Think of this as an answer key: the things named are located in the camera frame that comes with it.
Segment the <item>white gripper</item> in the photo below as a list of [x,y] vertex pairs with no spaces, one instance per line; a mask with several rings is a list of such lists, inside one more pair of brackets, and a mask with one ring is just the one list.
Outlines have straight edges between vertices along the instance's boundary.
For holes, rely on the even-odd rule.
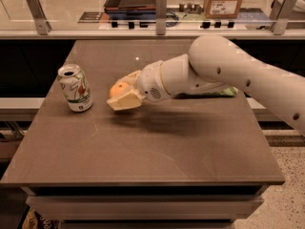
[[163,101],[171,98],[165,90],[161,79],[162,61],[156,61],[147,65],[141,71],[135,71],[118,79],[130,85],[136,83],[137,89],[129,88],[124,94],[109,98],[108,105],[114,111],[122,111],[140,107],[146,98],[151,102]]

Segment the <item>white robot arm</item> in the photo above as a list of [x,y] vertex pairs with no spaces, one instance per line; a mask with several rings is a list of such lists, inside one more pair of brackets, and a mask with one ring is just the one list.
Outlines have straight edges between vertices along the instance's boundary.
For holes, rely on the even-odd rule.
[[137,108],[145,100],[238,88],[305,135],[305,78],[264,63],[225,37],[203,35],[189,51],[156,61],[116,81],[108,105],[115,111]]

